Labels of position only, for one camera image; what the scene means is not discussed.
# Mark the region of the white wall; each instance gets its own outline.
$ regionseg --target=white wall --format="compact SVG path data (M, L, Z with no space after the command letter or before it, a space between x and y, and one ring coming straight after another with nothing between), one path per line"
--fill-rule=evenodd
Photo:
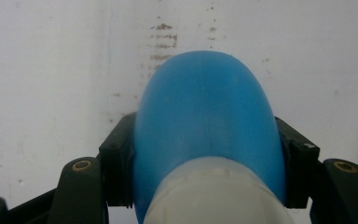
M322 160L358 163L358 1L1 0L0 196L11 208L55 188L137 109L156 66L194 49L243 61Z

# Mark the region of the black plastic mount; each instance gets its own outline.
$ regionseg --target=black plastic mount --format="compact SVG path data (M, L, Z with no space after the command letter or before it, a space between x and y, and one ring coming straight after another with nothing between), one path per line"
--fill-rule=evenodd
M313 224L358 223L358 165L330 159L319 164L310 219Z
M109 223L97 159L79 158L63 167L48 215L48 224L57 223Z
M123 117L100 146L103 188L109 206L132 207L132 132L136 113Z
M53 204L55 190L48 191L27 203L8 211L8 223L44 224L48 222L50 207Z
M287 208L306 208L320 149L283 120L275 118L286 164Z

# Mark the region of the white background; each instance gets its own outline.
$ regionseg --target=white background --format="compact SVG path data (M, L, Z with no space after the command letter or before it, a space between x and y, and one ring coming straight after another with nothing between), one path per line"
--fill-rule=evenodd
M358 1L0 0L0 196L56 187L136 111L155 69L195 49L231 54L275 116L358 163ZM134 223L111 209L111 223ZM307 211L291 211L310 223Z

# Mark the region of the blue rubber tip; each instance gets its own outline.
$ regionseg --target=blue rubber tip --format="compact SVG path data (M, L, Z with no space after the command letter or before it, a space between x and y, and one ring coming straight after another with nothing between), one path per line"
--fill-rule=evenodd
M164 63L145 90L133 141L140 223L161 180L184 162L207 156L250 168L284 203L284 161L269 102L232 56L193 51Z

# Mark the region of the dirt stain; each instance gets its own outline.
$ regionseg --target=dirt stain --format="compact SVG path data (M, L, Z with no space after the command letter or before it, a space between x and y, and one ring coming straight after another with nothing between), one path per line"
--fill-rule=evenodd
M156 35L156 39L160 38L167 38L167 39L173 39L174 41L177 41L178 35Z
M170 49L174 48L175 45L167 45L167 44L157 44L156 49Z
M170 25L167 25L165 23L162 23L161 25L158 25L156 27L156 30L171 30L172 27Z
M165 55L160 55L160 54L155 54L155 55L150 55L150 59L151 60L155 60L155 61L163 61L163 60L167 60L169 58L171 58L172 55L171 54L165 54Z

